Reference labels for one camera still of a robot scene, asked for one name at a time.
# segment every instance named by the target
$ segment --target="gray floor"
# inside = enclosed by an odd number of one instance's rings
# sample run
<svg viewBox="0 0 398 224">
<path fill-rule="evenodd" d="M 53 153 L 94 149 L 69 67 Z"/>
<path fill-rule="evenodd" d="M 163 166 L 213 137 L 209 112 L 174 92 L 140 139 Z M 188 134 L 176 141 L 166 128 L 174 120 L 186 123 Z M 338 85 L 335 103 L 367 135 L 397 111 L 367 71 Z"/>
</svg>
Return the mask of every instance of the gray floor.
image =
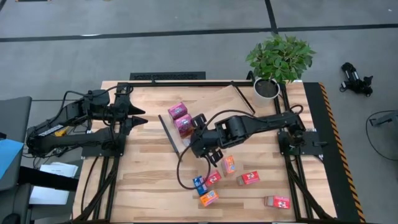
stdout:
<svg viewBox="0 0 398 224">
<path fill-rule="evenodd" d="M 271 2 L 278 27 L 398 23 L 395 0 Z M 8 0 L 0 12 L 0 37 L 269 26 L 262 0 Z M 318 52 L 303 80 L 326 86 L 366 220 L 396 223 L 398 165 L 373 151 L 366 139 L 365 120 L 374 112 L 398 108 L 394 83 L 398 29 L 286 34 L 307 40 Z M 268 36 L 218 34 L 0 43 L 0 99 L 25 95 L 35 100 L 61 99 L 66 90 L 99 88 L 103 80 L 127 80 L 130 72 L 205 71 L 208 79 L 245 78 L 250 69 L 244 61 L 247 53 Z M 345 62 L 351 62 L 361 76 L 374 75 L 370 98 L 339 92 L 344 79 L 340 66 Z M 59 102 L 34 102 L 29 125 L 53 116 L 59 106 Z M 389 124 L 369 128 L 375 146 L 398 158 L 395 134 L 397 130 Z M 80 152 L 73 151 L 62 159 L 78 158 Z M 31 166 L 32 161 L 23 163 Z"/>
</svg>

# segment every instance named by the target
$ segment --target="wooden table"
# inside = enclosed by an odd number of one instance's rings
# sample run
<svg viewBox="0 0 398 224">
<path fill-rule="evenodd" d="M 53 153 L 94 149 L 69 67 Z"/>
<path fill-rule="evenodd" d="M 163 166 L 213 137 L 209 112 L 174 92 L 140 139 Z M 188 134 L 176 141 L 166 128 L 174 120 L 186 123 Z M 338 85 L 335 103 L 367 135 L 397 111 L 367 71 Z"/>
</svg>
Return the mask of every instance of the wooden table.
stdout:
<svg viewBox="0 0 398 224">
<path fill-rule="evenodd" d="M 102 89 L 117 85 L 118 82 L 103 82 Z M 221 89 L 210 87 L 137 87 L 131 94 L 134 106 L 145 110 L 140 117 L 149 122 L 135 127 L 127 137 L 125 154 L 122 156 L 117 176 L 112 222 L 269 222 L 295 220 L 293 208 L 289 210 L 265 207 L 263 198 L 268 195 L 290 196 L 284 158 L 279 153 L 277 131 L 253 135 L 244 144 L 227 149 L 226 155 L 233 155 L 237 172 L 233 177 L 223 177 L 215 185 L 220 199 L 204 208 L 196 190 L 185 190 L 176 180 L 177 156 L 158 119 L 158 114 L 167 114 L 167 109 L 183 101 L 194 102 Z M 251 102 L 252 87 L 239 87 Z M 304 107 L 300 115 L 306 128 L 313 128 L 303 83 L 287 85 L 290 105 Z M 256 108 L 256 116 L 275 114 L 274 104 Z M 103 128 L 101 121 L 93 123 L 93 130 Z M 206 164 L 189 151 L 184 157 L 181 176 L 187 185 L 197 175 L 205 175 Z M 80 214 L 83 188 L 93 158 L 83 163 L 73 214 Z M 335 217 L 335 207 L 326 177 L 324 165 L 314 156 L 302 156 L 303 168 L 309 191 L 317 202 L 331 216 Z M 102 158 L 98 159 L 84 200 L 90 202 L 98 188 Z M 261 181 L 240 187 L 236 176 L 257 170 Z M 297 189 L 301 214 L 305 215 L 302 196 Z M 104 217 L 105 199 L 101 205 L 100 218 Z"/>
</svg>

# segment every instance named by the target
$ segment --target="yellow and black hazard tape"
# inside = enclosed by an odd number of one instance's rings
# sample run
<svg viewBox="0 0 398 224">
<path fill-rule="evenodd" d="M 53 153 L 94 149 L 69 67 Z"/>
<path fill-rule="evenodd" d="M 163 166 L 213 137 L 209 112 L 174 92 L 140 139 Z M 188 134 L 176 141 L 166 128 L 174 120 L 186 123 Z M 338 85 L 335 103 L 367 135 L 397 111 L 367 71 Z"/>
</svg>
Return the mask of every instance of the yellow and black hazard tape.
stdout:
<svg viewBox="0 0 398 224">
<path fill-rule="evenodd" d="M 347 175 L 347 179 L 348 179 L 348 182 L 349 182 L 349 187 L 351 189 L 351 193 L 353 194 L 355 207 L 356 207 L 356 209 L 358 211 L 358 215 L 359 215 L 360 221 L 362 223 L 364 223 L 364 222 L 366 222 L 365 221 L 365 216 L 364 216 L 363 211 L 362 211 L 361 203 L 359 202 L 358 194 L 356 193 L 356 189 L 355 189 L 354 182 L 353 182 L 353 176 L 351 175 L 351 172 L 349 171 L 346 154 L 344 153 L 344 150 L 343 150 L 343 143 L 341 143 L 341 139 L 340 139 L 340 137 L 338 135 L 337 124 L 336 124 L 335 119 L 333 118 L 333 113 L 331 112 L 331 106 L 329 104 L 328 94 L 326 93 L 325 86 L 322 83 L 319 83 L 319 86 L 320 86 L 322 94 L 323 94 L 323 99 L 325 100 L 326 109 L 328 110 L 328 115 L 329 115 L 331 127 L 333 128 L 333 132 L 335 134 L 337 147 L 338 147 L 338 150 L 339 150 L 339 153 L 340 153 L 340 156 L 341 156 L 341 160 L 343 161 L 343 167 L 344 167 L 346 175 Z"/>
</svg>

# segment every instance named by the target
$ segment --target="white paper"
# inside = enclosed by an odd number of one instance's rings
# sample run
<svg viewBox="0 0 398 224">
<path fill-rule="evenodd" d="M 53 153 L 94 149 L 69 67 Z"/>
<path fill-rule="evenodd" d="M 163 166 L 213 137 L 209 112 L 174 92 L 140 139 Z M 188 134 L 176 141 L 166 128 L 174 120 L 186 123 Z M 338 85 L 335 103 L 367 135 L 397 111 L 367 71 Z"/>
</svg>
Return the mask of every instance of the white paper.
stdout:
<svg viewBox="0 0 398 224">
<path fill-rule="evenodd" d="M 53 162 L 51 165 L 42 165 L 40 170 L 51 174 L 74 177 L 78 167 L 61 162 Z M 66 190 L 55 190 L 46 187 L 33 188 L 30 195 L 29 204 L 31 205 L 66 205 L 69 192 Z"/>
</svg>

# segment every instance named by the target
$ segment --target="green leaves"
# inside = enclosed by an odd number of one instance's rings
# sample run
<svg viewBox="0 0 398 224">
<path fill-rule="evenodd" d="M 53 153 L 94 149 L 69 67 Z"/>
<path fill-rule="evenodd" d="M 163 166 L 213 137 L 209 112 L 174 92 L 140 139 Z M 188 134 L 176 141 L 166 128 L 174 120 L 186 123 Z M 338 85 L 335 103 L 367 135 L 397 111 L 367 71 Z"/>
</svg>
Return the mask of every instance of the green leaves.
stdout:
<svg viewBox="0 0 398 224">
<path fill-rule="evenodd" d="M 254 67 L 254 75 L 263 79 L 275 78 L 278 83 L 292 82 L 301 78 L 303 71 L 312 66 L 315 52 L 306 41 L 296 37 L 273 37 L 256 44 L 246 61 Z"/>
</svg>

